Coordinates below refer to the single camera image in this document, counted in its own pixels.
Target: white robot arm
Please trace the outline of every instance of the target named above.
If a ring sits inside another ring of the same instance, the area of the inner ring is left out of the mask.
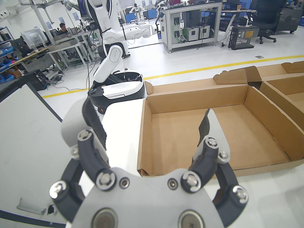
[[[72,8],[79,11],[79,6],[73,0],[61,0],[68,11],[71,11]]]
[[[94,80],[104,82],[122,60],[123,53],[128,53],[126,41],[156,34],[156,26],[140,22],[126,27],[118,21],[118,0],[86,0],[88,13],[98,23],[104,45],[110,45],[107,56],[94,74]]]

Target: metal bolt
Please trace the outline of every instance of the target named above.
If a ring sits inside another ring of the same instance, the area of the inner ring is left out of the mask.
[[[67,188],[67,184],[63,180],[54,183],[50,188],[51,198],[56,199],[58,197],[58,194],[64,191],[66,188]]]
[[[221,151],[221,152],[219,153],[219,156],[220,156],[220,158],[222,158],[222,159],[227,159],[227,158],[228,158],[228,155],[227,155],[227,153],[226,153],[225,151]]]
[[[198,182],[197,182],[196,177],[194,175],[190,174],[187,177],[187,184],[190,186],[197,186]]]
[[[78,150],[78,146],[75,146],[72,151],[71,151],[71,154],[72,154],[72,158],[74,160],[79,160],[79,150]]]
[[[216,147],[217,146],[217,142],[214,138],[206,138],[206,142],[208,143],[208,145]]]
[[[248,192],[245,190],[244,187],[237,185],[233,187],[232,191],[236,194],[241,204],[246,204],[248,202]]]
[[[82,130],[78,133],[77,139],[78,141],[86,141],[92,136],[92,132],[88,132],[87,130]]]
[[[125,178],[122,178],[120,181],[119,181],[119,186],[120,188],[122,189],[127,189],[130,185],[130,180],[125,177]]]
[[[100,183],[102,185],[109,185],[111,183],[111,175],[108,173],[105,173],[100,178]]]
[[[176,190],[177,187],[178,187],[178,183],[177,183],[176,179],[174,179],[174,178],[169,179],[168,180],[168,187],[172,191]]]
[[[190,186],[191,192],[197,192],[201,189],[202,183],[200,177],[193,171],[187,171],[183,174],[182,179]]]
[[[96,186],[102,191],[109,190],[113,187],[116,182],[114,173],[103,173],[101,172],[96,178]]]

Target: metal frame cabinet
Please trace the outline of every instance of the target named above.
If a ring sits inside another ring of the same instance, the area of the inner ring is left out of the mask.
[[[204,10],[211,9],[211,8],[216,8],[216,11],[215,11],[216,12],[216,21],[215,21],[215,26],[214,26],[214,37],[201,39],[201,40],[197,40],[197,41],[185,42],[185,43],[172,43],[172,35],[170,34],[170,30],[171,30],[170,17],[172,14],[181,13],[181,12],[185,12],[185,11],[191,11],[191,10],[204,11]],[[169,53],[171,53],[172,49],[185,47],[185,46],[191,46],[191,45],[202,44],[202,43],[210,43],[210,42],[213,42],[214,44],[216,44],[217,36],[218,36],[218,32],[219,32],[219,21],[221,18],[221,11],[222,11],[221,2],[205,3],[205,4],[200,4],[200,5],[185,6],[185,7],[176,8],[176,9],[162,10],[162,12],[166,16],[165,17],[166,18],[166,39],[163,40],[163,42],[168,47]]]

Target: workbench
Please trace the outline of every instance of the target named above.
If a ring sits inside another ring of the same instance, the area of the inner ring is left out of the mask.
[[[143,99],[113,103],[102,119],[107,133],[110,166],[122,168],[136,176],[140,176],[137,161],[142,106]],[[128,124],[117,119],[127,119]],[[237,179],[248,191],[249,202],[229,228],[304,227],[304,164]],[[83,176],[81,186],[87,195],[93,183]],[[216,179],[212,179],[204,188],[213,199],[219,185]]]

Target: person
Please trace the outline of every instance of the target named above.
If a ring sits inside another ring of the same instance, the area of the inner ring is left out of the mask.
[[[142,6],[137,5],[136,3],[134,3],[134,7],[130,10],[130,14],[133,13],[133,11],[135,11],[135,15],[136,18],[143,18],[143,10],[145,10]]]
[[[63,35],[63,34],[68,33],[64,23],[59,24],[59,26],[60,26],[61,30],[59,31],[58,35]]]

